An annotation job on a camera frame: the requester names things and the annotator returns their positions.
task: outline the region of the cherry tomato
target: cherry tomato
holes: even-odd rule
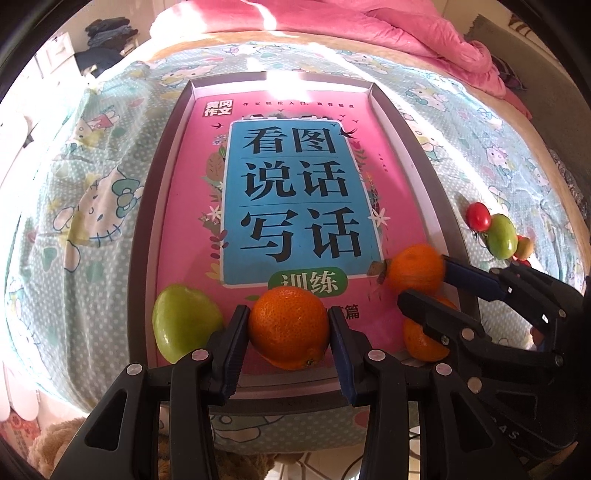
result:
[[[466,223],[475,232],[486,232],[491,226],[491,213],[484,203],[472,203],[466,211]]]

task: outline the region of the pink comforter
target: pink comforter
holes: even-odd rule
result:
[[[499,77],[488,49],[465,42],[430,0],[191,0],[162,12],[152,38],[281,30],[330,35],[403,51],[531,114]]]

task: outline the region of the stuffed toy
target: stuffed toy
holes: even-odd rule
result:
[[[29,463],[49,478],[72,438],[85,419],[51,425],[35,439],[29,450]],[[275,465],[275,455],[239,455],[215,450],[220,480],[263,480]],[[158,480],[170,480],[168,436],[158,435]]]

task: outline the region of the blue title panel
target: blue title panel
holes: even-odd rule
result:
[[[337,121],[233,122],[223,195],[227,285],[326,266],[365,275],[381,260],[367,194]]]

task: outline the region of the orange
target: orange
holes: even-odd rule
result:
[[[444,305],[457,310],[456,306],[445,297],[435,296],[435,298]],[[425,335],[422,325],[413,322],[411,319],[404,319],[402,334],[408,353],[417,360],[438,362],[449,354],[449,349]]]
[[[269,363],[298,370],[323,359],[329,344],[329,319],[313,293],[297,287],[276,287],[267,290],[252,307],[248,335]]]
[[[432,295],[443,283],[445,263],[429,244],[417,244],[401,251],[388,267],[388,281],[396,293],[413,288]]]

